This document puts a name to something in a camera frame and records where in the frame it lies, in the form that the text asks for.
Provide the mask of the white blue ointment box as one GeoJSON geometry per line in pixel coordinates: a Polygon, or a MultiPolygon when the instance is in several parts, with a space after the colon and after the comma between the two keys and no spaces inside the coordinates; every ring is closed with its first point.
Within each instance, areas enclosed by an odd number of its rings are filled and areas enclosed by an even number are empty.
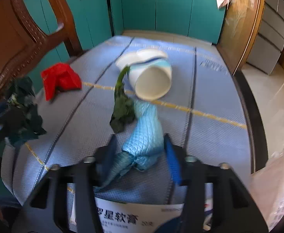
{"type": "Polygon", "coordinates": [[[183,204],[145,205],[95,198],[103,232],[175,232],[183,204]]]}

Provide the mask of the light blue quilted cloth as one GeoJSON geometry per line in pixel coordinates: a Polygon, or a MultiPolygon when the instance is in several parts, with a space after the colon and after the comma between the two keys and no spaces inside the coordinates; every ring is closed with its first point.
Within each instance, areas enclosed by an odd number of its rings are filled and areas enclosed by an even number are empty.
{"type": "Polygon", "coordinates": [[[149,102],[134,100],[134,112],[137,124],[124,142],[121,152],[116,154],[107,178],[100,187],[94,188],[95,192],[125,176],[132,168],[148,170],[164,152],[164,133],[157,107],[149,102]]]}

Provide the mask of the dark green vegetable leaves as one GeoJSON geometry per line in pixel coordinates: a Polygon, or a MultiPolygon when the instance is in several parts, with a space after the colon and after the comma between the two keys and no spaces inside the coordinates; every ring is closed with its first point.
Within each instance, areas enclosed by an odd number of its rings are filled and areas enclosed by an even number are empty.
{"type": "Polygon", "coordinates": [[[126,125],[131,124],[136,119],[134,101],[125,94],[124,90],[123,80],[129,70],[129,66],[124,67],[115,84],[114,110],[109,124],[116,134],[123,132],[126,125]]]}

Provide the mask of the red wrapper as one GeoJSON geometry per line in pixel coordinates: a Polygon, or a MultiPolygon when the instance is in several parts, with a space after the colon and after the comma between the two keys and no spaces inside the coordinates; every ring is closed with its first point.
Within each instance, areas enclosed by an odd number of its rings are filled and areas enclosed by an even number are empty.
{"type": "Polygon", "coordinates": [[[80,76],[67,63],[57,63],[41,72],[45,99],[54,99],[58,91],[80,90],[80,76]]]}

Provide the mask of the white blue paper cup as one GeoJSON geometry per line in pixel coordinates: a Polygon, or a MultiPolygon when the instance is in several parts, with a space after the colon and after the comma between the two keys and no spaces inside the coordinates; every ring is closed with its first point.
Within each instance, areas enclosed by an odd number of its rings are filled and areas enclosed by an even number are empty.
{"type": "Polygon", "coordinates": [[[172,66],[162,50],[143,48],[121,55],[116,66],[129,68],[127,79],[137,97],[157,100],[168,93],[172,85],[172,66]]]}

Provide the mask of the teal kitchen cabinets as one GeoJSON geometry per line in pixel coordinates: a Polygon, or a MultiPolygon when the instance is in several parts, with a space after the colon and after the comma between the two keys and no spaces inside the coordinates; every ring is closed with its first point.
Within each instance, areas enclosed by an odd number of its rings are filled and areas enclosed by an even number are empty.
{"type": "Polygon", "coordinates": [[[226,7],[216,0],[66,0],[81,47],[126,30],[154,30],[217,44],[226,7]]]}

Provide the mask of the blue placemat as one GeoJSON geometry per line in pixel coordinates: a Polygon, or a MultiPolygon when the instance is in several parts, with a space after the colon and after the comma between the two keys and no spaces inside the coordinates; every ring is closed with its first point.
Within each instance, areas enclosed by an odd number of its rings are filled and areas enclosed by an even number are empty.
{"type": "Polygon", "coordinates": [[[160,202],[170,182],[186,187],[181,215],[165,232],[203,231],[205,184],[213,185],[211,232],[249,232],[253,200],[246,116],[225,64],[200,48],[113,37],[70,65],[85,85],[41,102],[29,77],[6,92],[17,129],[8,136],[2,178],[22,204],[12,232],[69,232],[67,203],[75,184],[77,228],[101,232],[95,195],[160,202]],[[164,50],[172,61],[172,88],[159,103],[125,93],[142,62],[116,70],[130,50],[164,50]],[[221,163],[225,152],[240,176],[221,163]]]}

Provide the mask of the carved wooden chair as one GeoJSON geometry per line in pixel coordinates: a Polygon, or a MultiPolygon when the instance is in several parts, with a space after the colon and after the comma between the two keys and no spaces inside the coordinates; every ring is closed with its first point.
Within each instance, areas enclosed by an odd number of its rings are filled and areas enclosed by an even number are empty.
{"type": "Polygon", "coordinates": [[[48,1],[58,23],[50,35],[34,22],[24,0],[0,0],[0,101],[13,79],[33,70],[60,43],[69,56],[83,53],[67,1],[48,1]]]}

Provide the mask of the grey refrigerator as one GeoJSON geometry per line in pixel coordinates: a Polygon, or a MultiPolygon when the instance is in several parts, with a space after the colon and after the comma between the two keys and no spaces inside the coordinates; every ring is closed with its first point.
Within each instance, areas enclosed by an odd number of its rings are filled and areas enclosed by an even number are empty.
{"type": "Polygon", "coordinates": [[[260,28],[247,63],[266,73],[273,72],[284,49],[284,0],[264,0],[260,28]]]}

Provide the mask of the wooden glass sliding door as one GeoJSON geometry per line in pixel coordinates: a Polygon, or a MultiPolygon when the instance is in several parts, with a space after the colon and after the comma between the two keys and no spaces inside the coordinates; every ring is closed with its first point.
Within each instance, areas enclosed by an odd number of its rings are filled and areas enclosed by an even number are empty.
{"type": "Polygon", "coordinates": [[[255,43],[265,0],[231,0],[216,48],[231,75],[240,71],[255,43]]]}

